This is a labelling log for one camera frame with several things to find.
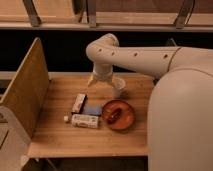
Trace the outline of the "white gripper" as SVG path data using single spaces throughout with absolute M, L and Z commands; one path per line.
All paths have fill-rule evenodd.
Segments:
M 113 66 L 109 64 L 95 63 L 93 65 L 92 75 L 89 77 L 87 86 L 91 87 L 97 83 L 97 81 L 111 81 L 113 77 Z M 122 88 L 122 80 L 120 78 L 113 79 L 113 87 L 116 90 Z

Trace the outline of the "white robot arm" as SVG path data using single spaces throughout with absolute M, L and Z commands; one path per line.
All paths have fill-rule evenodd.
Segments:
M 87 45 L 89 83 L 110 83 L 113 66 L 158 80 L 147 116 L 149 171 L 213 171 L 213 49 L 121 47 L 106 34 Z

